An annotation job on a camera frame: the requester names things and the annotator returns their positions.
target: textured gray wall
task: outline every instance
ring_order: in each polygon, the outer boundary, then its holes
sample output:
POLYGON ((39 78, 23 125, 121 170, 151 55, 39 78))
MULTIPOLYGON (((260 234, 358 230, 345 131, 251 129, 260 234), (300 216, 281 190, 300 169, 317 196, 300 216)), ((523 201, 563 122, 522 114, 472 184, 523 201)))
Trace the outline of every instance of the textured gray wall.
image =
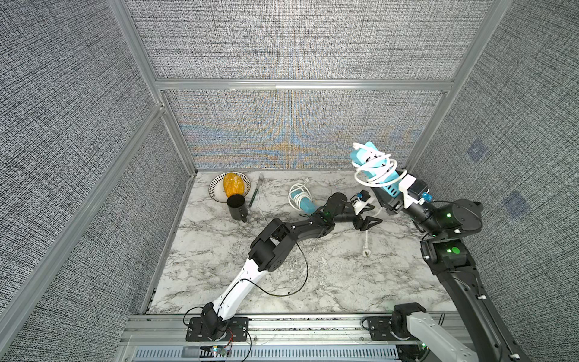
POLYGON ((158 121, 2 362, 112 360, 128 315, 145 299, 188 178, 158 121))
POLYGON ((160 78, 450 79, 491 0, 127 0, 160 78))
POLYGON ((351 167, 352 142, 369 140, 404 164, 440 99, 420 91, 166 93, 200 169, 351 167))
MULTIPOLYGON (((452 79, 492 0, 126 2, 158 78, 452 79)), ((378 138, 404 162, 437 100, 169 94, 199 168, 345 167, 349 143, 378 138)))
POLYGON ((1 313, 152 100, 105 0, 0 8, 1 313))
POLYGON ((534 361, 579 358, 577 44, 579 3, 516 0, 417 167, 484 204, 465 243, 534 361))

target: white robotic arm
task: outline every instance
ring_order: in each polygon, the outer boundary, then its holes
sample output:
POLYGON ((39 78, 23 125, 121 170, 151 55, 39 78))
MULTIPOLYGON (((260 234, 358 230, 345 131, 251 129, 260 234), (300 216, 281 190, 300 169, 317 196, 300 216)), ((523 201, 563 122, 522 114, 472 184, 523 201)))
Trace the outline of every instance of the white robotic arm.
POLYGON ((245 299, 254 286, 249 281, 257 283, 266 274, 269 274, 269 272, 267 270, 260 272, 255 261, 249 258, 246 259, 243 268, 237 274, 235 279, 233 279, 229 287, 227 287, 227 289, 213 301, 213 310, 215 311, 215 314, 217 314, 218 317, 221 317, 222 320, 232 318, 243 299, 245 299))
POLYGON ((442 362, 478 362, 477 354, 451 336, 426 312, 406 317, 408 332, 424 342, 442 362))

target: white marble countertop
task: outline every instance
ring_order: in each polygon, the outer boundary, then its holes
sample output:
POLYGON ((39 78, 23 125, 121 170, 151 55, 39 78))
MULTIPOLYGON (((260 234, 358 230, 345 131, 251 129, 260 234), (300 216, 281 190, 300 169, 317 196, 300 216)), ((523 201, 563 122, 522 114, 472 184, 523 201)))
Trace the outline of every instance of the white marble countertop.
MULTIPOLYGON (((294 183, 309 177, 308 187, 318 206, 334 192, 349 198, 364 188, 354 181, 352 171, 266 171, 249 220, 243 223, 233 220, 227 205, 208 194, 209 183, 219 174, 197 175, 148 313, 184 313, 216 299, 245 263, 253 239, 272 218, 290 222, 303 219, 288 204, 287 193, 294 183)), ((246 175, 254 187, 259 172, 246 175)), ((300 243, 310 268, 300 292, 279 298, 254 288, 238 312, 376 312, 407 302, 418 302, 432 311, 456 311, 422 260, 421 234, 410 219, 385 211, 378 217, 384 221, 368 232, 370 257, 362 256, 364 232, 355 230, 351 223, 336 224, 329 235, 300 243)), ((272 293, 286 294, 302 285, 305 274, 302 254, 294 247, 285 263, 259 285, 272 293)))

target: black cup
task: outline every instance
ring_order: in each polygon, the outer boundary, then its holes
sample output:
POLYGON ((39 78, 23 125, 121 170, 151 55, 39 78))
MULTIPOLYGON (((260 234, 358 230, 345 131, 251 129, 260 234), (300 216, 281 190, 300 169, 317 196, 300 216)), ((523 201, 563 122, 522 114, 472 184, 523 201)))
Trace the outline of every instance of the black cup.
POLYGON ((228 197, 227 206, 234 220, 247 222, 247 205, 242 195, 236 194, 228 197))

